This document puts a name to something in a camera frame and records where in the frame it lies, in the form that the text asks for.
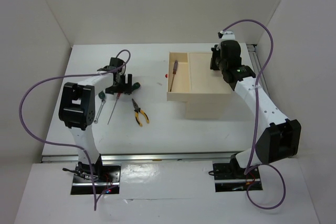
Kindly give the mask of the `red long thin screwdriver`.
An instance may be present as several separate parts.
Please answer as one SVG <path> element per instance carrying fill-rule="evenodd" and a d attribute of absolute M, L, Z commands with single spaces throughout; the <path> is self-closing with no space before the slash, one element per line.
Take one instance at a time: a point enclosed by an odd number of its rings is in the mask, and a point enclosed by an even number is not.
<path fill-rule="evenodd" d="M 109 119 L 108 119 L 108 122 L 107 122 L 108 125 L 110 124 L 111 118 L 112 118 L 113 113 L 114 113 L 114 111 L 115 111 L 116 105 L 117 105 L 117 103 L 118 103 L 118 101 L 119 101 L 120 95 L 121 95 L 121 93 L 118 93 L 117 96 L 116 96 L 116 98 L 115 98 L 115 103 L 114 103 L 114 105 L 113 105 L 111 114 L 110 114 Z"/>

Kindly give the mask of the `yellow black pliers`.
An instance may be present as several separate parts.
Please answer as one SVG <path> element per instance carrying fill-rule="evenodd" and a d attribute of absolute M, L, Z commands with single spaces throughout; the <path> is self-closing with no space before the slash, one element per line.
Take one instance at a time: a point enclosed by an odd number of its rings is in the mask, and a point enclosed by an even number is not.
<path fill-rule="evenodd" d="M 140 119 L 139 119 L 139 115 L 143 115 L 146 123 L 149 124 L 150 120 L 147 116 L 147 114 L 138 106 L 138 104 L 136 103 L 136 101 L 134 99 L 132 99 L 132 104 L 133 104 L 133 108 L 134 108 L 134 114 L 135 114 L 135 119 L 137 124 L 139 125 L 139 127 L 142 127 L 143 124 L 141 123 Z"/>

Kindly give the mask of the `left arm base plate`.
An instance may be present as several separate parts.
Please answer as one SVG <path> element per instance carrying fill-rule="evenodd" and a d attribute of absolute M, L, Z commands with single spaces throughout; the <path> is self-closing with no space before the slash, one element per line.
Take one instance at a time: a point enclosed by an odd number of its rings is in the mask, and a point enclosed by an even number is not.
<path fill-rule="evenodd" d="M 73 173 L 71 186 L 71 195 L 92 195 L 92 183 L 90 174 L 79 173 L 79 168 L 73 170 L 63 168 L 64 172 Z M 93 181 L 96 188 L 96 194 L 102 193 L 107 195 L 119 194 L 120 192 L 120 165 L 107 165 L 103 167 L 101 175 L 94 175 Z"/>

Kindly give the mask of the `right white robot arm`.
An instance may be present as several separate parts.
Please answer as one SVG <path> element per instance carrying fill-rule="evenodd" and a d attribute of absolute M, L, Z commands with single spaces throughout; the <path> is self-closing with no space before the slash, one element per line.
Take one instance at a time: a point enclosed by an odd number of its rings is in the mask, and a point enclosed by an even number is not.
<path fill-rule="evenodd" d="M 239 95 L 255 115 L 252 147 L 230 157 L 228 171 L 243 178 L 248 169 L 295 156 L 298 152 L 301 124 L 290 120 L 263 90 L 255 73 L 242 64 L 241 48 L 235 40 L 223 40 L 212 49 L 212 70 Z"/>

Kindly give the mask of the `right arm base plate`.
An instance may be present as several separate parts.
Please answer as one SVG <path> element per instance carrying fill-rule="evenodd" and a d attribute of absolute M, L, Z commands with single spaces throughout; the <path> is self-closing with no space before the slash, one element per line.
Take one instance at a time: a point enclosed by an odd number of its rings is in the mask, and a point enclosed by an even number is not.
<path fill-rule="evenodd" d="M 214 178 L 215 191 L 237 192 L 250 190 L 262 190 L 260 173 L 257 168 L 247 175 L 244 169 L 234 171 L 229 163 L 214 163 L 213 169 L 208 172 Z"/>

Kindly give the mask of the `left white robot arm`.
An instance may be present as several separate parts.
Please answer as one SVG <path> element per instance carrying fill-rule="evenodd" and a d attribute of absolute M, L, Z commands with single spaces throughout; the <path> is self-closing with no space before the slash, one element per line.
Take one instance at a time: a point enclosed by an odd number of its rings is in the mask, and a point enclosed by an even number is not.
<path fill-rule="evenodd" d="M 63 86 L 58 115 L 69 128 L 75 144 L 81 147 L 77 171 L 93 182 L 103 177 L 104 170 L 92 132 L 97 114 L 96 97 L 101 92 L 131 94 L 132 75 L 126 75 L 125 70 L 125 61 L 112 57 L 110 63 L 93 76 L 77 83 L 67 82 Z"/>

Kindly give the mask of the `beige top drawer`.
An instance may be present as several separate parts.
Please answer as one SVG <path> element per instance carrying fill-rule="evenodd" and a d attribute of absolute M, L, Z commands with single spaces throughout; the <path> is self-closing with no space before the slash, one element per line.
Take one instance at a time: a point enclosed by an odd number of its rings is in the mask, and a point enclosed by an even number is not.
<path fill-rule="evenodd" d="M 178 68 L 174 78 L 173 88 L 170 92 L 170 85 L 172 81 L 172 72 L 174 61 L 178 61 Z M 190 81 L 190 65 L 187 52 L 170 52 L 169 66 L 167 78 L 167 100 L 187 102 L 191 89 Z"/>

